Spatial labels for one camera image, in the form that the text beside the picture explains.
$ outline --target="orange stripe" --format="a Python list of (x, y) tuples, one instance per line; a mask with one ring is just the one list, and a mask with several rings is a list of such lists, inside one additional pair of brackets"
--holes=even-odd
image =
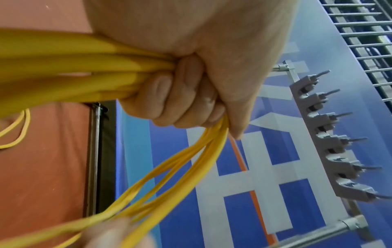
[[(238, 164), (240, 166), (241, 171), (248, 170), (246, 165), (245, 165), (244, 159), (242, 158), (242, 155), (241, 155), (241, 153), (240, 153), (240, 151), (238, 149), (237, 143), (236, 143), (236, 141), (234, 140), (234, 138), (231, 135), (229, 135), (229, 140), (230, 140), (230, 143), (231, 143), (231, 145), (233, 147), (234, 154), (236, 155), (236, 158), (237, 158), (237, 161), (238, 161)], [(255, 210), (257, 212), (257, 215), (258, 215), (258, 218), (260, 220), (261, 226), (263, 228), (264, 235), (265, 235), (265, 237), (267, 239), (268, 245), (271, 246), (273, 244), (276, 244), (278, 242), (278, 239), (276, 238), (276, 235), (275, 234), (268, 234), (267, 230), (265, 229), (263, 216), (262, 216), (261, 211), (260, 211), (260, 206), (258, 204), (257, 196), (256, 196), (255, 191), (252, 190), (249, 193), (250, 193), (250, 196), (252, 198), (253, 205), (254, 205), (254, 208), (255, 208)]]

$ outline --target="skin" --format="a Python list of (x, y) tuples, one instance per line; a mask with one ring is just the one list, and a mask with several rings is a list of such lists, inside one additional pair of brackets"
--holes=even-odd
[[(260, 86), (286, 43), (298, 0), (84, 0), (84, 4), (94, 31), (180, 58), (174, 73), (153, 74), (137, 95), (121, 100), (125, 112), (178, 128), (210, 127), (227, 114), (230, 134), (239, 139)], [(92, 227), (72, 248), (119, 247), (130, 230), (128, 223), (109, 221)], [(154, 247), (150, 237), (138, 245)]]

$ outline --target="blue board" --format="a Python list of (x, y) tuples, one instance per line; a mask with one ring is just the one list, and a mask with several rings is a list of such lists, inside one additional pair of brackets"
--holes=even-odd
[[(302, 0), (283, 60), (294, 62), (300, 78), (332, 71), (321, 78), (316, 90), (341, 92), (331, 96), (321, 112), (354, 112), (337, 125), (334, 134), (368, 137), (354, 144), (347, 156), (365, 165), (383, 166), (382, 171), (364, 173), (358, 182), (392, 195), (391, 113), (318, 1)], [(270, 74), (243, 139), (227, 141), (205, 180), (152, 231), (159, 247), (266, 247), (347, 216), (321, 173), (317, 154), (309, 152), (314, 147), (290, 98), (289, 83), (286, 75)], [(121, 110), (117, 118), (117, 196), (192, 144), (201, 132), (156, 127)], [(169, 185), (190, 166), (191, 162)], [(392, 202), (377, 200), (361, 203), (360, 208), (372, 234), (381, 241), (364, 245), (353, 232), (311, 247), (378, 248), (382, 243), (392, 247)]]

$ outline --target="cable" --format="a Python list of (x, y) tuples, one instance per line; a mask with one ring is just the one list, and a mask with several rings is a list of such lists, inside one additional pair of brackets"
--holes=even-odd
[(19, 117), (11, 125), (9, 125), (7, 128), (5, 128), (4, 130), (2, 130), (0, 132), (0, 138), (3, 137), (4, 135), (6, 135), (7, 133), (9, 133), (12, 129), (14, 129), (19, 123), (22, 122), (23, 119), (24, 119), (24, 124), (23, 124), (22, 130), (20, 131), (19, 137), (9, 144), (0, 145), (0, 150), (13, 147), (13, 146), (19, 144), (25, 138), (26, 133), (27, 133), (27, 129), (29, 128), (30, 120), (31, 120), (31, 115), (30, 115), (29, 109), (21, 111)]
[[(13, 142), (15, 145), (27, 131), (29, 107), (51, 101), (99, 102), (127, 98), (138, 92), (151, 73), (173, 71), (175, 62), (175, 59), (166, 55), (135, 49), (90, 34), (0, 29), (0, 118), (25, 109), (21, 112), (21, 116), (25, 115), (25, 124), (19, 138)], [(70, 72), (94, 74), (79, 77), (63, 75)], [(0, 132), (0, 136), (20, 123), (23, 117)], [(223, 149), (228, 127), (229, 121), (225, 117), (206, 129), (194, 145), (155, 167), (104, 212), (0, 241), (0, 248), (28, 247), (62, 234), (78, 232), (57, 246), (65, 248), (78, 240), (84, 229), (124, 216), (139, 225), (125, 238), (121, 247), (134, 247), (207, 174)], [(196, 162), (174, 186), (147, 202), (200, 152)], [(164, 172), (167, 174), (152, 190), (128, 206), (147, 181)]]

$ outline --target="metal grate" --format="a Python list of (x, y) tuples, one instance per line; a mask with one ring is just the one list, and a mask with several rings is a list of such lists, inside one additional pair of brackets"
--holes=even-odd
[(392, 112), (392, 6), (388, 0), (320, 0)]

